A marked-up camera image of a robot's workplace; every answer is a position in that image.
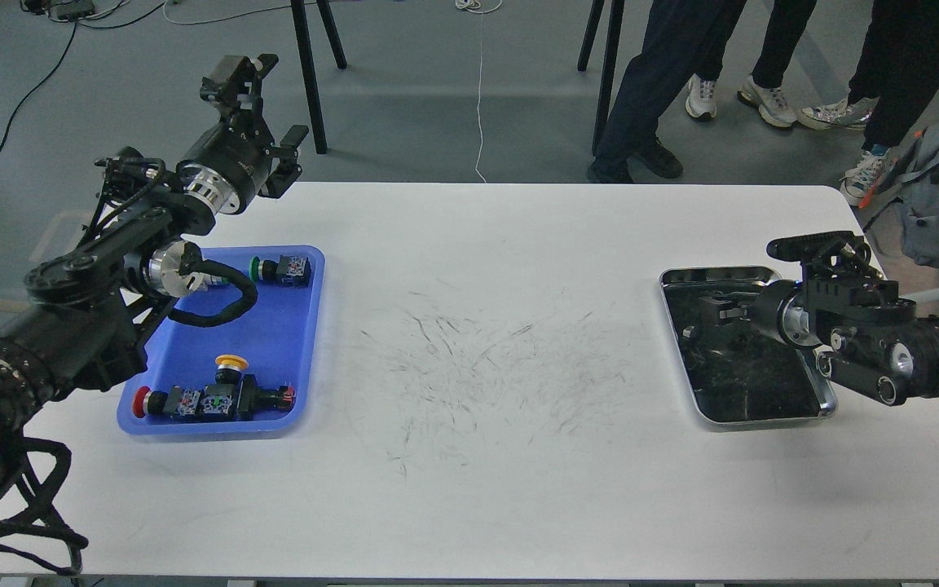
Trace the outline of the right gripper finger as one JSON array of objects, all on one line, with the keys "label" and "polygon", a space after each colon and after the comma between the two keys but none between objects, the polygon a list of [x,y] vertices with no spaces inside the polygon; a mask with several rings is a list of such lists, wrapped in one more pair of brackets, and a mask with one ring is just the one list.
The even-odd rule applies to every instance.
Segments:
[{"label": "right gripper finger", "polygon": [[756,296],[702,296],[699,298],[699,327],[704,333],[723,327],[753,331],[750,308]]}]

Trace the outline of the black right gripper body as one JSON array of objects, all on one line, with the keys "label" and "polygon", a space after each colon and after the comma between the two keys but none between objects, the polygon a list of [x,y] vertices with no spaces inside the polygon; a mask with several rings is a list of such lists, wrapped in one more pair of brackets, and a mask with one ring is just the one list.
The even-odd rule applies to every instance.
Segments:
[{"label": "black right gripper body", "polygon": [[799,263],[799,281],[766,285],[752,301],[761,334],[795,348],[827,345],[839,353],[914,353],[915,302],[871,265],[871,248],[851,232],[773,239],[768,256]]}]

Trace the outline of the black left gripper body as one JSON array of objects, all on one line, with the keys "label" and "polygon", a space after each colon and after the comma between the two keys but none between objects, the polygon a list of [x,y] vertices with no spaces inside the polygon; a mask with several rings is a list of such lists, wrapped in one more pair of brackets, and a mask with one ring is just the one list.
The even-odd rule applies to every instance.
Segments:
[{"label": "black left gripper body", "polygon": [[205,131],[178,163],[185,194],[213,214],[236,215],[257,196],[280,198],[271,130],[260,107],[238,108]]}]

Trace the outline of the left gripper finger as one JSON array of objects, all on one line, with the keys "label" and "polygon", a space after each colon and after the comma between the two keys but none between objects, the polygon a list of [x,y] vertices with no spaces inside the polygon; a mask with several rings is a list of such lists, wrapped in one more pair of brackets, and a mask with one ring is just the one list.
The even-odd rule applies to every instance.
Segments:
[{"label": "left gripper finger", "polygon": [[254,115],[263,114],[262,82],[279,63],[277,55],[225,55],[213,72],[202,78],[199,97],[221,115],[235,115],[248,104]]},{"label": "left gripper finger", "polygon": [[302,167],[298,163],[299,148],[309,133],[308,126],[294,124],[284,135],[280,144],[272,144],[263,149],[268,159],[277,160],[277,165],[265,178],[263,187],[258,190],[259,196],[281,198],[290,189],[292,183],[298,181],[302,175]]}]

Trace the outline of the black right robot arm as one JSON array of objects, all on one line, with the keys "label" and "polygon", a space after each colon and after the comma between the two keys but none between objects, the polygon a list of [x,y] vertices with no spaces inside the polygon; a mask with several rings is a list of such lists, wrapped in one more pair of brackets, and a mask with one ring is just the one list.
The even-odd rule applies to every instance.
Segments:
[{"label": "black right robot arm", "polygon": [[863,237],[820,232],[773,239],[766,250],[799,263],[801,278],[708,296],[699,304],[705,322],[745,322],[763,337],[813,351],[824,378],[880,404],[939,397],[939,316],[917,316],[898,283],[872,266]]}]

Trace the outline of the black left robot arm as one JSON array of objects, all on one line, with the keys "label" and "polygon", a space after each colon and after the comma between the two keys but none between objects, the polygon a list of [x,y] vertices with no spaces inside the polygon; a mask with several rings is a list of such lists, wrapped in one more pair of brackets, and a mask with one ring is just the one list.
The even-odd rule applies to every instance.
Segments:
[{"label": "black left robot arm", "polygon": [[144,372],[146,342],[164,320],[215,327],[253,308],[251,279],[206,260],[187,237],[205,236],[217,215],[241,214],[256,196],[280,198],[301,175],[308,127],[276,143],[263,118],[262,85],[276,64],[277,55],[220,60],[199,90],[219,120],[175,170],[133,148],[97,160],[102,189],[81,241],[26,275],[30,308],[0,328],[0,539],[62,541],[68,566],[24,554],[56,575],[79,575],[89,544],[53,505],[71,452],[26,437],[24,426],[71,391],[108,391]]}]

